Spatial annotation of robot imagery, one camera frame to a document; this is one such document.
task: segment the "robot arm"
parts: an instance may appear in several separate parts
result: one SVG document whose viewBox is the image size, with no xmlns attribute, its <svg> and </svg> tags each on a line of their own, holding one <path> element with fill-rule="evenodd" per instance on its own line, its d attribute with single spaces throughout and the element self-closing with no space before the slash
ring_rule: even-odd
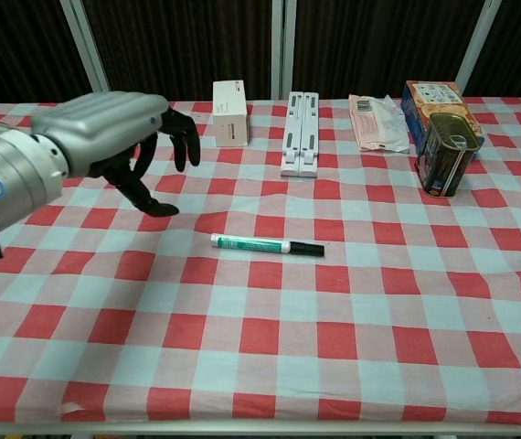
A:
<svg viewBox="0 0 521 439">
<path fill-rule="evenodd" d="M 105 177 L 147 215 L 175 215 L 179 210 L 152 198 L 141 181 L 158 131 L 170 136 L 178 171 L 187 159 L 199 164 L 193 120 L 157 95 L 90 93 L 34 116 L 31 134 L 0 131 L 0 230 L 58 198 L 66 177 Z"/>
</svg>

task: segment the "table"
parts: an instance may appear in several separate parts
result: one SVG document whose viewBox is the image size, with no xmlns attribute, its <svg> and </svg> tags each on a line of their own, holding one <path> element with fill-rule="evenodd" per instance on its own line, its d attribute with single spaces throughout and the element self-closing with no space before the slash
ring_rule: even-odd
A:
<svg viewBox="0 0 521 439">
<path fill-rule="evenodd" d="M 71 179 L 0 234 L 0 423 L 521 426 L 521 99 L 468 102 L 486 141 L 452 199 L 421 192 L 412 146 L 359 153 L 346 100 L 320 102 L 316 180 L 279 175 L 286 102 L 249 104 L 243 149 L 215 147 L 210 102 L 177 102 L 202 163 L 176 173 L 160 136 L 144 181 L 179 215 Z"/>
</svg>

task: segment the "tin can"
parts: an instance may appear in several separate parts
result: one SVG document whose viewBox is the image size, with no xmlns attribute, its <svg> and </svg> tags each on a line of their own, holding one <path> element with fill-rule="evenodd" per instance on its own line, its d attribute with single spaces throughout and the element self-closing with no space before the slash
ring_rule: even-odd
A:
<svg viewBox="0 0 521 439">
<path fill-rule="evenodd" d="M 427 194 L 452 197 L 480 145 L 470 124 L 458 114 L 436 112 L 430 122 L 415 167 Z"/>
</svg>

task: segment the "marker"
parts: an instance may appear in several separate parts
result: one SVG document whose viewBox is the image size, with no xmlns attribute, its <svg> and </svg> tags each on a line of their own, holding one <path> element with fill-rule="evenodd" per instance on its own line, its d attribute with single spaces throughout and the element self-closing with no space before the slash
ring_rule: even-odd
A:
<svg viewBox="0 0 521 439">
<path fill-rule="evenodd" d="M 254 250 L 258 252 L 304 254 L 324 256 L 324 246 L 297 241 L 266 240 L 264 238 L 244 238 L 241 236 L 212 234 L 212 245 L 222 249 Z"/>
</svg>

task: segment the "dark curtain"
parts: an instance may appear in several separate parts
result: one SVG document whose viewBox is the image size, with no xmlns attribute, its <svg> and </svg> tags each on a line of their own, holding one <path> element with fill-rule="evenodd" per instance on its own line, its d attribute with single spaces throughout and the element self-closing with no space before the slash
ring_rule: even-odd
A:
<svg viewBox="0 0 521 439">
<path fill-rule="evenodd" d="M 521 97 L 521 0 L 504 0 L 465 94 Z"/>
<path fill-rule="evenodd" d="M 59 0 L 0 0 L 0 102 L 61 102 L 88 91 Z"/>
<path fill-rule="evenodd" d="M 111 89 L 211 100 L 212 81 L 271 94 L 271 0 L 85 0 Z"/>
<path fill-rule="evenodd" d="M 480 0 L 299 0 L 293 88 L 399 97 L 406 80 L 455 80 Z"/>
</svg>

